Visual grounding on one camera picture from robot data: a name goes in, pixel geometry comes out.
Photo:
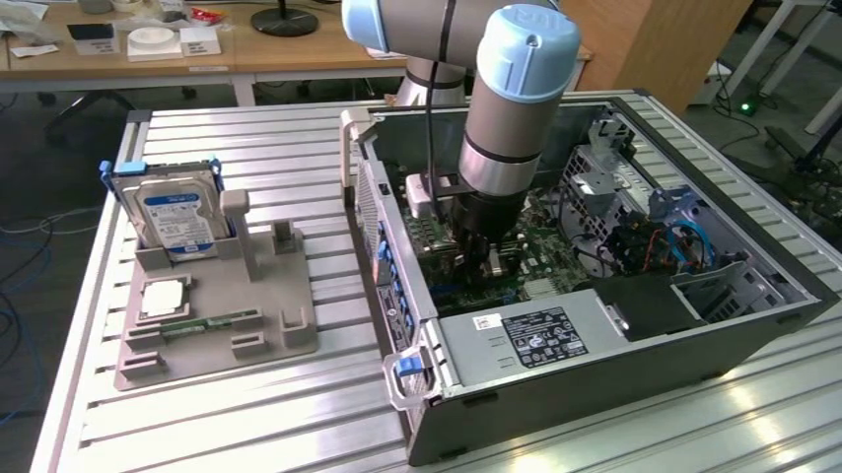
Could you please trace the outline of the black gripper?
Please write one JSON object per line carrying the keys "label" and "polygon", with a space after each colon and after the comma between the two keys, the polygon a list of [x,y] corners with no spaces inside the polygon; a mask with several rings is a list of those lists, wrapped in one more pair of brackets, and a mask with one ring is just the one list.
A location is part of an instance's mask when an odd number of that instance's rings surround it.
{"label": "black gripper", "polygon": [[526,192],[493,196],[479,191],[462,193],[453,203],[451,226],[458,244],[500,243],[513,230],[524,208]]}

